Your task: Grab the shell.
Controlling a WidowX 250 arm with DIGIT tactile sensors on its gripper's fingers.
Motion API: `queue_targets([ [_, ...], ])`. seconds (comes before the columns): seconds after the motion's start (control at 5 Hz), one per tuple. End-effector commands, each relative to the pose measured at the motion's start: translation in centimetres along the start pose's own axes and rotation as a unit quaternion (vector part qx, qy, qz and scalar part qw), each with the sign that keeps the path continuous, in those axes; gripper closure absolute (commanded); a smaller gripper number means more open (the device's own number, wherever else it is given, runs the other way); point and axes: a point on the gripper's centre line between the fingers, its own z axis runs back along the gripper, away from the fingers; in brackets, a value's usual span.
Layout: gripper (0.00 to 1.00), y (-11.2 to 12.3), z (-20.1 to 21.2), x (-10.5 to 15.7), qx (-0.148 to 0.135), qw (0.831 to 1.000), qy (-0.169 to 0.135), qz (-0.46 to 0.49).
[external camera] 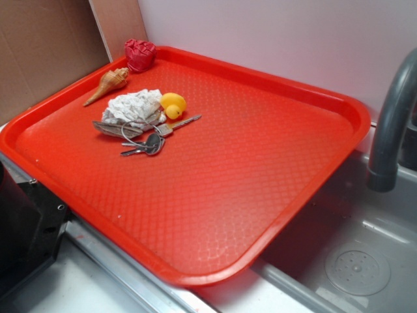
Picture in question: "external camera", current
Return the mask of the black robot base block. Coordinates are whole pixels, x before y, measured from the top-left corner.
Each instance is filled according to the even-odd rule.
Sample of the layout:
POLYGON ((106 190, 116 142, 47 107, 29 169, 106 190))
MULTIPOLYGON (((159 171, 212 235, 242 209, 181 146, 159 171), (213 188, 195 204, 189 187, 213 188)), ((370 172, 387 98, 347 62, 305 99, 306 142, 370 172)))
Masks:
POLYGON ((1 165, 1 299, 55 262, 67 217, 42 183, 17 183, 1 165))

